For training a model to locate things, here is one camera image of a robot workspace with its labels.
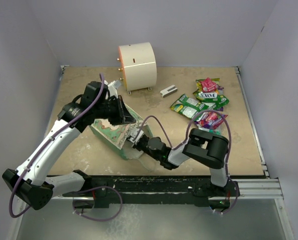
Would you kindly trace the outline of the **green Fox's candy packet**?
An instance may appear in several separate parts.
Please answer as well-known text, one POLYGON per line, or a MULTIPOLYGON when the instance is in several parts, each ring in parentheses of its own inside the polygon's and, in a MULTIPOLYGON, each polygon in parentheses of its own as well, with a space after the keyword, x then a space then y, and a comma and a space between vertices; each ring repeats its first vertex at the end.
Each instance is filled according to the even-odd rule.
MULTIPOLYGON (((220 78, 210 78, 213 82, 215 82, 216 84, 218 84, 218 86, 220 86, 220 78)), ((197 86, 197 90, 193 92, 194 97, 199 100, 202 101, 203 99, 209 99, 209 98, 216 98, 219 94, 218 94, 218 90, 216 89, 214 92, 203 92, 201 89, 201 84, 200 81, 202 81, 204 79, 197 79, 195 81, 196 86, 197 86)))

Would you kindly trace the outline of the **yellow green snack packet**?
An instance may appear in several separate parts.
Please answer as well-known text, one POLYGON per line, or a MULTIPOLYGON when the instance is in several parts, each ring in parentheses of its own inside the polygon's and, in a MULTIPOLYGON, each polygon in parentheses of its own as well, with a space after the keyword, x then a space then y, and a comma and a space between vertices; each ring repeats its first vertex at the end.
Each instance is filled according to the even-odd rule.
POLYGON ((227 105, 229 99, 225 95, 220 94, 216 98, 204 98, 202 102, 207 104, 210 109, 218 110, 227 105))

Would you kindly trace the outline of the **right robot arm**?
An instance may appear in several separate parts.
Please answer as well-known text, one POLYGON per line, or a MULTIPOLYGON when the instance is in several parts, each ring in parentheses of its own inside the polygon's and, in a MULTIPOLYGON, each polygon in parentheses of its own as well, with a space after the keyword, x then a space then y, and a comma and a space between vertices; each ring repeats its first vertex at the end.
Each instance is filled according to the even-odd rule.
POLYGON ((132 143, 132 148, 149 155, 168 170, 193 159, 209 167, 211 190, 215 195, 224 195, 230 183, 234 186, 235 195, 239 196, 238 185, 232 181, 227 169, 230 141, 221 135, 194 128, 180 146, 172 148, 161 138, 148 137, 142 130, 136 129, 131 132, 128 141, 132 143))

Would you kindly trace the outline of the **green paper bag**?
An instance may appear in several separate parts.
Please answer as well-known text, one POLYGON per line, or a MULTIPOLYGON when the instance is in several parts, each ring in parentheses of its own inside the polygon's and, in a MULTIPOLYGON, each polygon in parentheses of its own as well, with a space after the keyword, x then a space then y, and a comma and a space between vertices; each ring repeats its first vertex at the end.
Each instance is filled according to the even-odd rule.
POLYGON ((144 153, 132 148, 132 144, 127 141, 131 131, 141 126, 143 118, 129 106, 126 106, 126 108, 131 116, 134 117, 136 123, 113 126, 107 119, 96 119, 94 123, 91 124, 90 129, 95 136, 119 155, 120 158, 125 161, 138 160, 148 172, 152 173, 156 170, 156 167, 148 168, 143 161, 140 160, 140 157, 144 153))

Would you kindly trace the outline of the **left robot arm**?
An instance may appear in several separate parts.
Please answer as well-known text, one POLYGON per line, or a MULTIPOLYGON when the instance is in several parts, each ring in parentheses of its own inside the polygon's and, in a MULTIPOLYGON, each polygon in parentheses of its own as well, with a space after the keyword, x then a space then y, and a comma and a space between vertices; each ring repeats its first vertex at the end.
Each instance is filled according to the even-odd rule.
POLYGON ((8 168, 3 173, 2 178, 12 191, 9 206, 18 196, 39 210, 56 195, 77 192, 86 196, 91 192, 91 183, 80 171, 55 178, 47 175, 63 151, 94 120, 108 120, 113 126, 136 122, 117 93, 120 84, 118 80, 111 83, 92 81, 83 94, 63 106, 49 134, 30 157, 15 170, 8 168))

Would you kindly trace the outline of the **pink red snack packet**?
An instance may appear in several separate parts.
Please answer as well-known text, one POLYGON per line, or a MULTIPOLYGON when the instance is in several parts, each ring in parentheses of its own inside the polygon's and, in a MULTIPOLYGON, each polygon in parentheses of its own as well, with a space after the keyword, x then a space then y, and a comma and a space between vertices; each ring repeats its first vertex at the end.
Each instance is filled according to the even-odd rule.
POLYGON ((214 92, 218 88, 218 84, 213 82, 210 78, 200 81, 201 89, 204 93, 214 92))

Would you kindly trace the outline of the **teal white snack packet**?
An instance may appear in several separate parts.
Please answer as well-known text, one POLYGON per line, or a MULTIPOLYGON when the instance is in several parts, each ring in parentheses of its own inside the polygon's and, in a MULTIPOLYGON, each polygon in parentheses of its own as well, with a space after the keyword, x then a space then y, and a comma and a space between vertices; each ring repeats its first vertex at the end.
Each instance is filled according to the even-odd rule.
POLYGON ((209 128, 202 127, 199 124, 197 125, 197 127, 198 127, 199 130, 209 132, 209 133, 213 133, 213 134, 217 134, 217 135, 221 135, 221 130, 220 129, 209 129, 209 128))

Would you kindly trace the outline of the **purple snack packet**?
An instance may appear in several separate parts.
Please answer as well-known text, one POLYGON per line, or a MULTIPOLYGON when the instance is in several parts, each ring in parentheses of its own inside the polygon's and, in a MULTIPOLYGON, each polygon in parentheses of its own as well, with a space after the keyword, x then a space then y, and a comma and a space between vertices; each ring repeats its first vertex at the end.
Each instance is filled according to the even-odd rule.
MULTIPOLYGON (((219 95, 223 95, 224 87, 222 87, 222 86, 218 86, 217 90, 218 90, 218 94, 219 94, 219 95)), ((224 111, 223 106, 220 107, 220 108, 218 108, 217 110, 220 111, 220 112, 223 112, 223 111, 224 111)))

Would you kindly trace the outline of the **purple fruit candy packet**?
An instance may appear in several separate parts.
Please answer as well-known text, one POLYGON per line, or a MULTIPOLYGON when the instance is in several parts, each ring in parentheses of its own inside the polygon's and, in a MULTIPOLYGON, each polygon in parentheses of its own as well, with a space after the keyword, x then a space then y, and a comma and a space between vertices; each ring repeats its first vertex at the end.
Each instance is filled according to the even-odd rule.
POLYGON ((226 114, 218 115, 215 112, 205 112, 196 119, 195 124, 205 129, 215 130, 224 122, 223 118, 227 117, 226 114))

